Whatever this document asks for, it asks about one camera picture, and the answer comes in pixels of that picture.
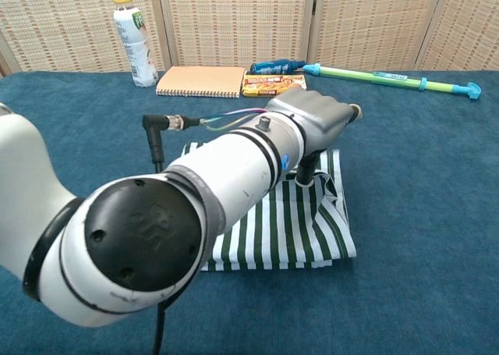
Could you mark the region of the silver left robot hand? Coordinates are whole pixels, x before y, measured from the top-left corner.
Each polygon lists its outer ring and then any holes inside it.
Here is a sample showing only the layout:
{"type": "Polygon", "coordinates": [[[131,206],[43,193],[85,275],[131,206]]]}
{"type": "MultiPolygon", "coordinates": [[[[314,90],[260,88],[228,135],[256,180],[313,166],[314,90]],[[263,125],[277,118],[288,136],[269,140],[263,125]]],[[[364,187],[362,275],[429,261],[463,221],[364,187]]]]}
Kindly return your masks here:
{"type": "Polygon", "coordinates": [[[362,117],[357,104],[340,102],[301,87],[272,98],[266,109],[288,116],[303,135],[304,148],[296,173],[296,182],[302,186],[311,183],[320,154],[332,146],[348,124],[362,117]]]}

